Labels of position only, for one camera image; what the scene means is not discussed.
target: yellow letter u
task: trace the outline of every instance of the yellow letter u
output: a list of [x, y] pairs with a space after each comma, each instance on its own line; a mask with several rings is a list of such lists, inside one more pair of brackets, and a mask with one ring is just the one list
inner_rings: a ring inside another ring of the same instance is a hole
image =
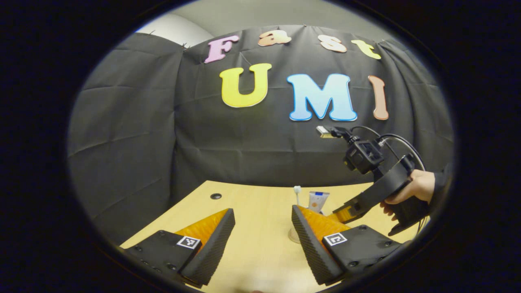
[[219, 74], [222, 78], [222, 100], [230, 107], [251, 107], [260, 103], [268, 93], [269, 63], [259, 63], [250, 66], [250, 71], [255, 75], [255, 88], [249, 94], [239, 92], [239, 75], [244, 69], [230, 68]]

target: foam letter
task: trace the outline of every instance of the foam letter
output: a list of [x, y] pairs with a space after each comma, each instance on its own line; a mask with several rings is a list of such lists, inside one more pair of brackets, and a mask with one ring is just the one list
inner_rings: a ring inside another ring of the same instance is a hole
[[340, 53], [344, 53], [348, 50], [344, 45], [340, 44], [342, 43], [342, 41], [333, 36], [321, 34], [318, 36], [318, 39], [320, 40], [320, 44], [322, 45], [322, 47], [328, 50]]
[[208, 46], [210, 46], [210, 51], [208, 52], [208, 58], [204, 60], [204, 63], [210, 63], [223, 59], [225, 55], [221, 52], [221, 50], [229, 52], [231, 50], [231, 42], [236, 42], [238, 40], [239, 36], [233, 35], [209, 42]]
[[311, 112], [307, 109], [309, 102], [315, 115], [319, 119], [326, 115], [329, 103], [333, 100], [333, 109], [329, 117], [338, 121], [356, 120], [356, 112], [351, 105], [349, 96], [349, 76], [343, 74], [331, 74], [321, 90], [317, 84], [306, 74], [290, 75], [287, 81], [293, 84], [294, 111], [290, 113], [290, 119], [296, 121], [310, 120]]
[[360, 50], [362, 50], [362, 52], [365, 55], [367, 55], [367, 56], [369, 56], [371, 58], [374, 58], [374, 59], [382, 59], [382, 57], [380, 55], [378, 55], [378, 54], [374, 53], [373, 51], [371, 51], [371, 50], [374, 49], [374, 47], [369, 45], [369, 44], [366, 44], [366, 42], [361, 41], [361, 40], [353, 40], [353, 41], [351, 41], [351, 43], [358, 45]]
[[268, 31], [259, 36], [259, 46], [271, 46], [274, 44], [285, 44], [291, 41], [288, 33], [281, 30]]
[[222, 78], [222, 100], [230, 107], [251, 107], [260, 103], [268, 93], [268, 70], [271, 64], [259, 63], [250, 66], [255, 75], [255, 88], [250, 94], [239, 93], [239, 75], [242, 68], [230, 68], [219, 74]]
[[375, 91], [375, 110], [373, 111], [373, 115], [378, 120], [387, 120], [387, 118], [389, 118], [389, 113], [387, 112], [386, 95], [383, 91], [385, 83], [383, 80], [373, 75], [370, 75], [368, 79], [373, 85], [373, 90]]

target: table surface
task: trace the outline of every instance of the table surface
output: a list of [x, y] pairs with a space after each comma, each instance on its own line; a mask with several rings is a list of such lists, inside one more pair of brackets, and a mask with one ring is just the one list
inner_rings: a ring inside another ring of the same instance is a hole
[[[329, 192], [322, 212], [325, 215], [371, 186], [372, 183], [333, 187], [302, 188], [300, 205], [308, 206], [309, 192]], [[221, 193], [222, 198], [210, 198]], [[121, 247], [131, 247], [158, 230], [176, 232], [192, 223], [226, 208], [235, 214], [235, 227], [228, 239], [222, 259], [208, 286], [208, 293], [311, 293], [327, 288], [317, 285], [300, 244], [288, 237], [291, 206], [296, 204], [292, 187], [262, 187], [206, 181], [178, 204], [125, 241]], [[372, 208], [364, 217], [348, 224], [349, 227], [367, 225], [387, 235], [397, 221]], [[391, 236], [405, 242], [411, 240], [417, 225]]]

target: letter m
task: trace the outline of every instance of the letter m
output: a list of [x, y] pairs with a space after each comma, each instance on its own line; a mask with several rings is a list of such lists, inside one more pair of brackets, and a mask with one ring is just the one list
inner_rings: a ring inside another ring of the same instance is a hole
[[307, 109], [309, 102], [315, 115], [323, 119], [326, 115], [329, 103], [333, 100], [333, 109], [329, 117], [338, 121], [356, 120], [356, 112], [351, 105], [349, 96], [349, 76], [343, 74], [331, 74], [320, 89], [307, 74], [290, 75], [287, 81], [293, 85], [294, 110], [290, 113], [290, 119], [296, 121], [310, 120], [311, 112]]

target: tube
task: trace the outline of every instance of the tube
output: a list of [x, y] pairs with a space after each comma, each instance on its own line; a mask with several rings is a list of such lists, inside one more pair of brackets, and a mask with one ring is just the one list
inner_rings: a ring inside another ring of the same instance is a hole
[[320, 213], [326, 199], [329, 196], [329, 192], [310, 191], [309, 192], [309, 206], [308, 209]]

